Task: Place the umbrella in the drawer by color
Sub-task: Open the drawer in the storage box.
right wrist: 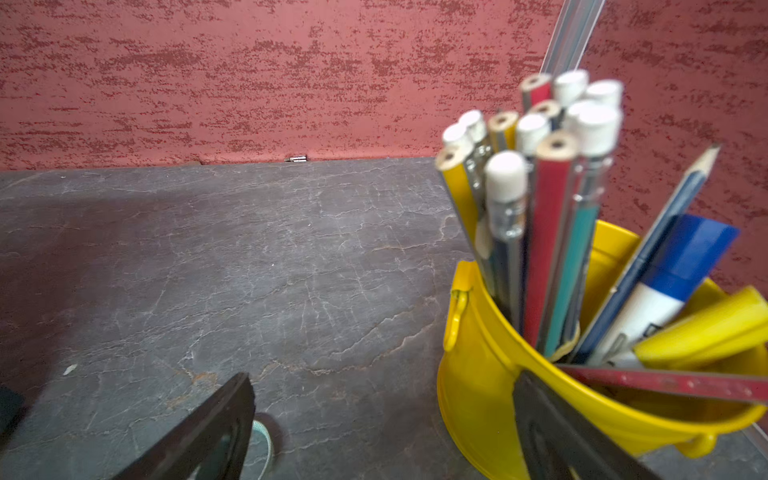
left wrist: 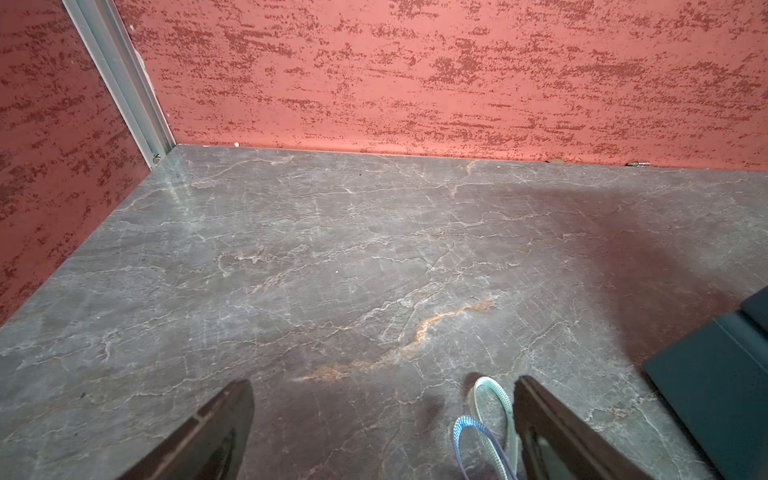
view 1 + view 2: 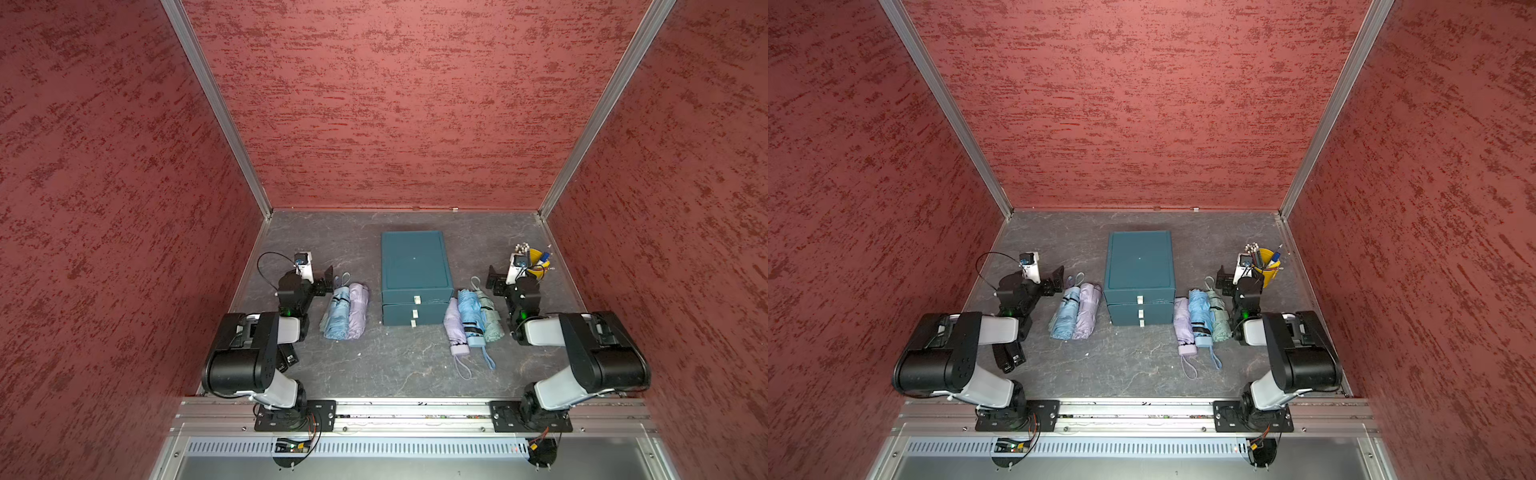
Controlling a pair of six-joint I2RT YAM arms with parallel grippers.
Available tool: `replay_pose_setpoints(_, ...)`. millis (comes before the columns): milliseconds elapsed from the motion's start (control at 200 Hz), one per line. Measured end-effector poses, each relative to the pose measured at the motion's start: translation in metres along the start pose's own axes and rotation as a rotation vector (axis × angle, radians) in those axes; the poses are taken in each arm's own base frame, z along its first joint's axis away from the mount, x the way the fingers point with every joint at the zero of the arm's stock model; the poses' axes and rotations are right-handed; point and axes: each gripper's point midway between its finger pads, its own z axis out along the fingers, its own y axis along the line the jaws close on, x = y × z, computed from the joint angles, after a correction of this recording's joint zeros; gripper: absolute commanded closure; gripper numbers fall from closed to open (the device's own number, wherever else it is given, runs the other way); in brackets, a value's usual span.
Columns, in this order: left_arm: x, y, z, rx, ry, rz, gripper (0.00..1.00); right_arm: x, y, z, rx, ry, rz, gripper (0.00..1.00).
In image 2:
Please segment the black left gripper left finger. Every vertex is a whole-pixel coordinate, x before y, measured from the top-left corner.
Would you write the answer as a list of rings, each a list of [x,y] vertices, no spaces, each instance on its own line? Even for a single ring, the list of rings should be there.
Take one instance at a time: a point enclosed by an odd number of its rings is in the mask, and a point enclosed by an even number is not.
[[[235,479],[254,411],[251,383],[232,381],[121,477]]]

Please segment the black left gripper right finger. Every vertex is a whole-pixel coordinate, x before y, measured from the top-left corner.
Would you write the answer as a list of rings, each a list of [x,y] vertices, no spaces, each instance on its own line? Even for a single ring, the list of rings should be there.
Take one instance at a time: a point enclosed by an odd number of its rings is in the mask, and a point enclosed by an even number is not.
[[[529,375],[515,382],[514,420],[529,479],[649,477]]]

